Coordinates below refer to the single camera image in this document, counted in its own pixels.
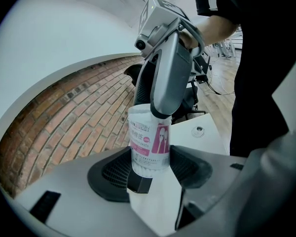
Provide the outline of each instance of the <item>black chair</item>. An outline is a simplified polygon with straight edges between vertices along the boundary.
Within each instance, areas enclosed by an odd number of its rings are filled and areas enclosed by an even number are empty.
[[[137,78],[139,76],[142,64],[134,64],[127,68],[124,71],[125,75],[128,75],[132,78],[132,84],[136,86]],[[194,84],[194,80],[191,82],[192,87],[186,88],[185,95],[180,107],[172,115],[172,123],[178,119],[185,117],[188,120],[187,115],[192,113],[204,113],[205,111],[199,111],[197,107],[198,98],[197,98],[197,86]]]

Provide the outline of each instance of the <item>floor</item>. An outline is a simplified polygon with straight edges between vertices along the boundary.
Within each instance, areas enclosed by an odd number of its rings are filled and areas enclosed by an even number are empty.
[[[198,90],[198,108],[212,115],[228,152],[235,96],[226,92],[233,92],[240,56],[237,51],[235,58],[211,59],[209,81],[221,96],[205,83]],[[139,62],[134,56],[90,66],[30,102],[0,143],[3,188],[14,197],[58,164],[128,145],[127,111],[135,89],[123,72]]]

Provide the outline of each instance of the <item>white surface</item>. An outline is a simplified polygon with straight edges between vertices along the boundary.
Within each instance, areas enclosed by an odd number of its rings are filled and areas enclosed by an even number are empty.
[[[204,135],[200,138],[192,136],[192,130],[197,126],[204,128]],[[170,144],[214,154],[228,155],[210,114],[201,115],[197,118],[172,125]]]
[[[17,114],[62,77],[139,54],[136,32],[76,0],[20,0],[0,26],[0,139]]]
[[[272,95],[290,132],[296,131],[296,62]]]
[[[148,194],[127,190],[132,209],[158,236],[175,232],[181,191],[181,185],[170,167],[153,178]]]

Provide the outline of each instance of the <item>brick wall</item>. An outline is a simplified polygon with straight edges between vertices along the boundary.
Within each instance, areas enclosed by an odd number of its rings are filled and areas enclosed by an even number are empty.
[[[0,183],[14,197],[54,166],[126,146],[134,87],[123,74],[140,56],[96,64],[41,92],[0,142]]]

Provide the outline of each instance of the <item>black shirt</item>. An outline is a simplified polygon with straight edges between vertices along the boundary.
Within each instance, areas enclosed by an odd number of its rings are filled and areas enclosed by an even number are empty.
[[[230,154],[246,157],[288,131],[272,93],[296,60],[296,0],[196,0],[196,6],[198,15],[241,24]]]

